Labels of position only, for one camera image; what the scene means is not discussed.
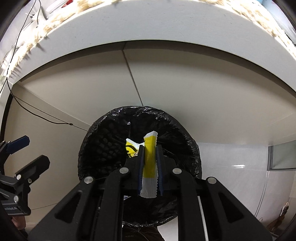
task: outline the blue gripper pad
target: blue gripper pad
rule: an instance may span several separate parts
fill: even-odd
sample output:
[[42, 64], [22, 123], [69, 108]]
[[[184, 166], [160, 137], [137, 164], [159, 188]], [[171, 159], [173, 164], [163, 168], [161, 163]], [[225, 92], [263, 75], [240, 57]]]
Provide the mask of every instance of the blue gripper pad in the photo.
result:
[[161, 157], [160, 157], [160, 150], [156, 147], [156, 164], [157, 164], [157, 172], [158, 172], [158, 187], [160, 191], [160, 195], [163, 196], [163, 171], [161, 167]]
[[143, 180], [143, 169], [144, 169], [144, 146], [140, 145], [138, 156], [140, 157], [140, 167], [138, 173], [138, 195], [140, 195], [142, 190], [142, 180]]
[[16, 139], [13, 142], [10, 142], [7, 144], [6, 152], [8, 154], [13, 154], [20, 149], [23, 149], [24, 147], [28, 146], [30, 144], [30, 139], [27, 136], [20, 137], [19, 139]]

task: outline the trash bin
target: trash bin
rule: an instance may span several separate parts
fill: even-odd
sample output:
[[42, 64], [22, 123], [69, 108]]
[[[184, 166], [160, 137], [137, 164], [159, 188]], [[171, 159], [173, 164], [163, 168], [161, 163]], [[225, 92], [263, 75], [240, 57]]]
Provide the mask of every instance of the trash bin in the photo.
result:
[[[124, 106], [111, 110], [89, 128], [79, 151], [78, 176], [96, 179], [108, 176], [124, 166], [128, 158], [126, 138], [142, 143], [143, 137], [156, 131], [157, 144], [178, 168], [196, 178], [202, 177], [198, 145], [186, 129], [166, 112], [149, 106]], [[124, 201], [123, 224], [159, 226], [177, 216], [176, 197], [140, 196]]]

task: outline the yellow wrapper inside bin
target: yellow wrapper inside bin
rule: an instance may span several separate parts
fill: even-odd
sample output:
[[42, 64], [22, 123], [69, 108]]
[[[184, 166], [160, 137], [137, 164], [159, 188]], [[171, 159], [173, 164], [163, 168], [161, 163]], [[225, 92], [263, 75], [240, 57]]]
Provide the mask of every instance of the yellow wrapper inside bin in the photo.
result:
[[126, 150], [128, 152], [128, 156], [129, 157], [137, 156], [140, 145], [145, 146], [145, 143], [143, 142], [141, 144], [138, 144], [138, 143], [132, 141], [131, 139], [127, 138], [126, 139]]
[[152, 131], [144, 136], [145, 155], [141, 197], [155, 198], [157, 194], [157, 164], [155, 158], [157, 132]]

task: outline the person's hand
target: person's hand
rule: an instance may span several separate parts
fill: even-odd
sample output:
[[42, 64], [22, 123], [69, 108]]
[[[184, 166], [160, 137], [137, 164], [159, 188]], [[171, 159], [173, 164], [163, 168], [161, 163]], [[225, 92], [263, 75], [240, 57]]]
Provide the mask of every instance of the person's hand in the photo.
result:
[[24, 216], [12, 217], [11, 221], [14, 223], [18, 230], [22, 230], [26, 227], [26, 220]]

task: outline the black plastic bracket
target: black plastic bracket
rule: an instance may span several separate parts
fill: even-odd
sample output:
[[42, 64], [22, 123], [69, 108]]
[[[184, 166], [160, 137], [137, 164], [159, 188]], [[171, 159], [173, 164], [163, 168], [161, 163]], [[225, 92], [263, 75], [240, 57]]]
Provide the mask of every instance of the black plastic bracket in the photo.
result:
[[217, 179], [196, 179], [204, 183], [200, 198], [209, 240], [271, 241], [268, 230]]
[[182, 170], [180, 174], [171, 176], [180, 183], [178, 194], [178, 235], [179, 241], [205, 241], [202, 216], [196, 193], [196, 183], [189, 172]]
[[130, 175], [131, 171], [120, 173], [120, 169], [117, 169], [107, 177], [94, 240], [121, 241], [123, 217], [121, 184], [123, 179]]
[[30, 215], [28, 194], [30, 185], [49, 168], [47, 156], [41, 155], [16, 173], [16, 177], [0, 174], [1, 203], [9, 216]]
[[4, 175], [4, 164], [10, 154], [6, 152], [7, 143], [2, 141], [0, 143], [0, 174]]
[[[93, 177], [86, 177], [72, 189], [30, 232], [29, 241], [79, 241], [91, 236], [91, 224], [96, 212], [92, 199], [95, 184]], [[87, 227], [83, 229], [84, 220]]]

